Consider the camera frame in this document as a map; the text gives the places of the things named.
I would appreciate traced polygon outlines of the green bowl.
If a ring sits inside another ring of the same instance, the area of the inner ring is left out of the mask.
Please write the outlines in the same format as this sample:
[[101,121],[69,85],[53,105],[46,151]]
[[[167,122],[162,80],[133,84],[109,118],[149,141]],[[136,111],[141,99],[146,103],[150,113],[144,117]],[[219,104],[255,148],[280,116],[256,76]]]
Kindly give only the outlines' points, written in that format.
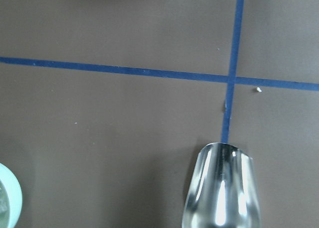
[[0,164],[0,182],[5,187],[9,201],[8,213],[0,216],[0,227],[14,228],[22,210],[22,189],[16,176],[3,164]]

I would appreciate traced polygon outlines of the clear ice cubes in bowl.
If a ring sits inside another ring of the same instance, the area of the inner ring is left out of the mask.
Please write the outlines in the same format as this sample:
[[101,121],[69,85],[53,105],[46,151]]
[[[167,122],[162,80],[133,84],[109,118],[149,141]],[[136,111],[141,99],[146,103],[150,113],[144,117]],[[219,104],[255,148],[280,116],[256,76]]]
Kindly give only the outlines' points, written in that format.
[[5,190],[5,187],[2,183],[0,183],[0,215],[5,215],[9,211],[9,201],[8,195]]

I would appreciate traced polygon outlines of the steel ice scoop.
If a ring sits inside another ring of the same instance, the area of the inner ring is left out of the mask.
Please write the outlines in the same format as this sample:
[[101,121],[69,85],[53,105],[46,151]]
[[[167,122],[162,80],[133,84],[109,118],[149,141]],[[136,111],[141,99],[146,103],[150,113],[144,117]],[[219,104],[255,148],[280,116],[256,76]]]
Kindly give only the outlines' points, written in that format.
[[193,170],[181,226],[261,227],[253,159],[227,143],[204,146]]

